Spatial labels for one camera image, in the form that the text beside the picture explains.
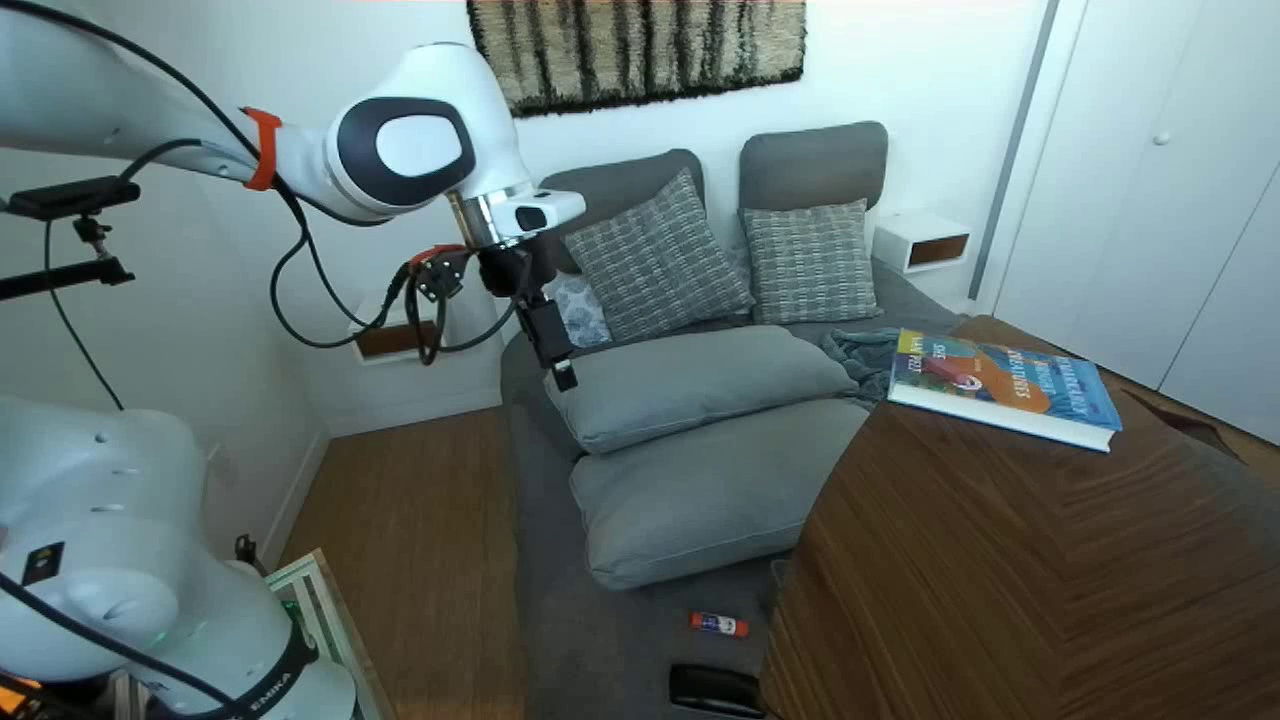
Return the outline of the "white framed robot base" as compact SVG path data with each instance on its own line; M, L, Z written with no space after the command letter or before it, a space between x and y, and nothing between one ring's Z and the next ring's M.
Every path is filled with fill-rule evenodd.
M393 720L393 705L377 681L377 664L359 639L359 630L343 603L343 592L322 547L289 560L267 577L272 597L304 630L310 644L342 664L356 686L356 720Z

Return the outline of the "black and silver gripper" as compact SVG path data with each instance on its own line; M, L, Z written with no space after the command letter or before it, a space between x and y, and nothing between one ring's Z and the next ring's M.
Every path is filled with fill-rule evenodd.
M513 190L461 206L464 245L482 258L482 282L493 295L522 301L531 288L528 245L573 224L588 199L566 190ZM576 390L573 357L553 361L562 391Z

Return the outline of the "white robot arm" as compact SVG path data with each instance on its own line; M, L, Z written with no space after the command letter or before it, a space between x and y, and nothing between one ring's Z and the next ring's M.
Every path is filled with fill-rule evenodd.
M522 307L541 364L567 335L528 245L584 212L536 183L510 102L469 43L419 43L326 127L223 112L142 43L0 5L0 141L120 157L272 190L300 212L385 224L445 195ZM0 399L0 670L72 686L124 674L175 720L356 720L356 681L322 656L266 581L204 544L204 460L170 414Z

